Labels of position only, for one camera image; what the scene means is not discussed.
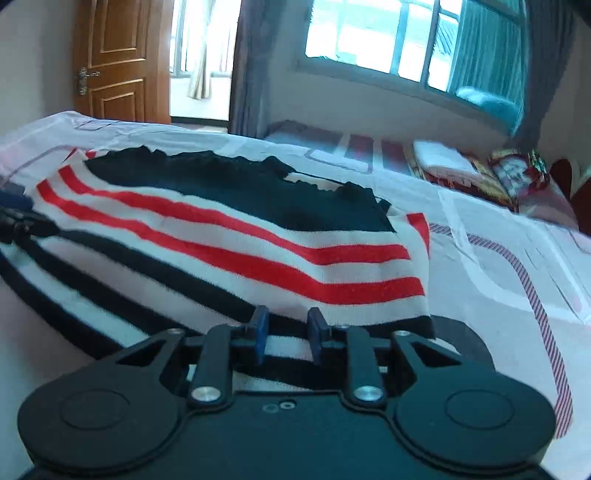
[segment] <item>floor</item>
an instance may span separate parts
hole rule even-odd
[[[227,121],[232,79],[213,77],[212,96],[206,100],[194,100],[187,96],[190,83],[189,78],[170,80],[170,116]]]
[[[189,130],[199,130],[200,132],[209,132],[214,134],[227,134],[228,129],[225,127],[211,127],[209,125],[198,124],[173,124],[175,127],[188,128]]]

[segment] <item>metal screw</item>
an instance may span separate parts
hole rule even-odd
[[[222,392],[216,387],[197,387],[191,392],[191,396],[194,400],[210,403],[219,400],[222,396]]]
[[[364,385],[363,387],[356,388],[353,395],[355,395],[355,398],[362,401],[378,401],[384,396],[384,392],[381,388],[372,385]]]
[[[267,405],[263,405],[262,410],[265,413],[277,413],[279,407],[274,403],[268,403]]]
[[[296,407],[296,402],[294,402],[292,400],[282,401],[279,404],[279,408],[281,410],[293,410],[295,407]]]

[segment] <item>white wall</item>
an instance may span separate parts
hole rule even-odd
[[[287,2],[270,69],[270,120],[295,120],[400,141],[425,138],[487,156],[506,135],[421,99],[361,83],[297,72],[294,68],[306,2]],[[578,27],[584,27],[582,21]],[[550,160],[566,156],[582,57],[580,28],[573,55],[542,129],[540,148]]]
[[[74,108],[76,0],[14,0],[0,12],[0,136]]]

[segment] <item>wooden door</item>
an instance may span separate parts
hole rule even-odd
[[[80,113],[170,123],[173,4],[174,0],[79,0],[73,59]]]

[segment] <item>white bedsheet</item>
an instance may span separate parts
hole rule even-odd
[[[146,145],[167,154],[213,150],[226,157],[274,155],[296,170],[370,187],[400,212],[431,222],[431,314],[459,320],[486,343],[495,368],[532,385],[555,406],[557,438],[543,465],[560,480],[591,473],[591,239],[386,170],[290,145],[150,124],[98,121],[74,112],[0,140],[0,175],[28,189],[74,148]],[[41,384],[91,359],[40,320],[0,280],[0,479],[30,462],[16,420]]]

